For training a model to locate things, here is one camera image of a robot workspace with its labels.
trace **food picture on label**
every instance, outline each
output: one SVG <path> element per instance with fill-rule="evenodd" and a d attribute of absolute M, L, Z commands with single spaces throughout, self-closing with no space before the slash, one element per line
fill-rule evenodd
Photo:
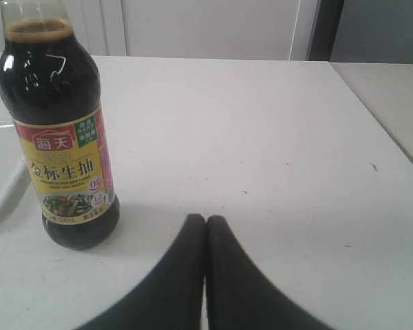
<path fill-rule="evenodd" d="M 44 197 L 44 206 L 54 215 L 60 217 L 78 217 L 92 210 L 90 194 L 50 195 Z"/>

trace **bottle label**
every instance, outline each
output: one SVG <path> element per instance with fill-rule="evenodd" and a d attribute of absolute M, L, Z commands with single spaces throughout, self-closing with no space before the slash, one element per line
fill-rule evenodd
<path fill-rule="evenodd" d="M 64 124 L 14 122 L 48 220 L 76 225 L 110 207 L 115 196 L 101 108 Z"/>

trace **red logo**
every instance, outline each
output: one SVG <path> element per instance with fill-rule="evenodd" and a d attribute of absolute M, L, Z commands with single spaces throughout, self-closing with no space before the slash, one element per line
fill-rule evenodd
<path fill-rule="evenodd" d="M 34 136 L 35 148 L 40 151 L 61 151 L 74 148 L 71 131 L 44 131 Z"/>

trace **dark brown liquid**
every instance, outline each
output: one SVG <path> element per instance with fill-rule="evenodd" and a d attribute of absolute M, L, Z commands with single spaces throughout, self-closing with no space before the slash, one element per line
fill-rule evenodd
<path fill-rule="evenodd" d="M 26 21 L 6 30 L 0 58 L 0 95 L 11 116 L 26 124 L 61 124 L 100 104 L 98 69 L 62 20 Z M 119 202 L 79 225 L 59 225 L 43 216 L 47 233 L 67 248 L 90 248 L 118 223 Z"/>

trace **soy sauce bottle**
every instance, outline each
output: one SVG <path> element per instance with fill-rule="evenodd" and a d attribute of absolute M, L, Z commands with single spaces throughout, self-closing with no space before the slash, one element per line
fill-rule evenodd
<path fill-rule="evenodd" d="M 14 118 L 43 225 L 58 244 L 95 246 L 116 227 L 98 69 L 62 0 L 1 1 L 0 95 Z"/>

